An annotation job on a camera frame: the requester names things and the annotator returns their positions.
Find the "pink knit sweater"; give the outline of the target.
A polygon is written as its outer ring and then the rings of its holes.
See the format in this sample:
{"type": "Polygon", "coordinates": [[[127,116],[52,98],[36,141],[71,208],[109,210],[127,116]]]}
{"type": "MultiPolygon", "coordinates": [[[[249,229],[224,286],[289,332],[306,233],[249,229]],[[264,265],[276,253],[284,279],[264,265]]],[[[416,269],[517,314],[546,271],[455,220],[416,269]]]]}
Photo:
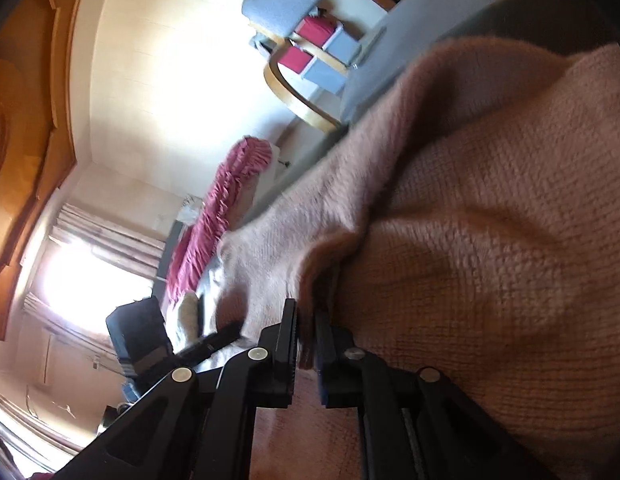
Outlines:
{"type": "Polygon", "coordinates": [[[354,418],[312,370],[321,276],[361,347],[439,368],[560,478],[593,478],[620,445],[620,47],[438,44],[218,254],[219,325],[256,339],[299,309],[294,404],[259,416],[252,478],[359,477],[354,418]]]}

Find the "white knit folded garment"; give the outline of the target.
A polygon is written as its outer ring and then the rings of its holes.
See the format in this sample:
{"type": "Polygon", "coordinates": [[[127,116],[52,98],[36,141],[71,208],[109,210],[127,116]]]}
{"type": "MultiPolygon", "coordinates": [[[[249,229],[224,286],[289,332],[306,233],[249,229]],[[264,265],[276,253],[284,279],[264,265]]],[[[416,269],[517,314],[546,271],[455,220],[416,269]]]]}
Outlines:
{"type": "Polygon", "coordinates": [[[169,310],[166,332],[173,351],[188,348],[199,337],[199,301],[195,292],[186,292],[169,310]]]}

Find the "striped curtain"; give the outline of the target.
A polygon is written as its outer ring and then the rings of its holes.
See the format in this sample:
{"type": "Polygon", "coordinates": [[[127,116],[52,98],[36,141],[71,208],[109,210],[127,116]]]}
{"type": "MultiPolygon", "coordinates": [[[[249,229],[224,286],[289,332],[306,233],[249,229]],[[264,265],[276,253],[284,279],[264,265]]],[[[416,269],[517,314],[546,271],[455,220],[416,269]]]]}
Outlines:
{"type": "Polygon", "coordinates": [[[48,238],[149,280],[156,276],[166,248],[163,240],[120,226],[70,203],[60,207],[48,238]]]}

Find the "pink ruffled bedding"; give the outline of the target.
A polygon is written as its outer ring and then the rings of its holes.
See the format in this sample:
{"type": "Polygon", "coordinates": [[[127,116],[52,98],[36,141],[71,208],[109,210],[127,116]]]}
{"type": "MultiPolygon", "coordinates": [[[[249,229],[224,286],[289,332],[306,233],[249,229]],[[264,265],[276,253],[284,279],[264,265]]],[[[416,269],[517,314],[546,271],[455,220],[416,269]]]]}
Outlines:
{"type": "Polygon", "coordinates": [[[186,292],[195,292],[222,235],[229,229],[231,210],[244,186],[260,176],[272,162],[268,141],[244,136],[219,165],[202,209],[181,235],[172,254],[166,279],[166,296],[174,304],[186,292]]]}

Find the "grey plastic bin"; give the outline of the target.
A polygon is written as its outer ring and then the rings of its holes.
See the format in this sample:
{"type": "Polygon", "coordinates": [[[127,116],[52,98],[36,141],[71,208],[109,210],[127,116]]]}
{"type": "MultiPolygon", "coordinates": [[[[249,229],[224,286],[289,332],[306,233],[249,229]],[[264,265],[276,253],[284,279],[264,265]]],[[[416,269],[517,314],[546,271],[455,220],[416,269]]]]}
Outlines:
{"type": "Polygon", "coordinates": [[[359,41],[338,22],[336,32],[322,49],[311,44],[303,46],[301,42],[298,46],[314,56],[309,67],[300,74],[301,78],[338,96],[345,87],[351,63],[361,50],[359,41]]]}

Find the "red storage box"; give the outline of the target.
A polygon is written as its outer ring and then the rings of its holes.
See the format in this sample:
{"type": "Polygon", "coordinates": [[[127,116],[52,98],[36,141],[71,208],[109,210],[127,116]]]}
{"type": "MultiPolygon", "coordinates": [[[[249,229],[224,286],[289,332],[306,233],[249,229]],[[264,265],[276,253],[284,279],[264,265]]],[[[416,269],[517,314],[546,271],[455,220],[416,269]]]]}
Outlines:
{"type": "Polygon", "coordinates": [[[313,47],[322,49],[337,29],[337,23],[332,18],[326,16],[306,16],[295,29],[293,45],[289,47],[278,61],[281,65],[300,75],[310,63],[314,56],[298,46],[301,41],[303,46],[311,44],[313,47]]]}

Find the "grey chair with wooden arms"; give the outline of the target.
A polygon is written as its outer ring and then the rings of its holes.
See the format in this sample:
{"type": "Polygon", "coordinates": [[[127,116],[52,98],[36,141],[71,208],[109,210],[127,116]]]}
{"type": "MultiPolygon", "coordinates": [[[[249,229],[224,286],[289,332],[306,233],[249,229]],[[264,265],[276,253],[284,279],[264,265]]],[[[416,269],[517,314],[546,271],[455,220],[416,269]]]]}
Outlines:
{"type": "Polygon", "coordinates": [[[330,132],[368,108],[392,76],[437,38],[499,0],[244,0],[242,13],[262,34],[263,77],[270,90],[306,124],[330,132]],[[361,45],[338,96],[304,80],[278,61],[306,16],[341,22],[361,45]]]}

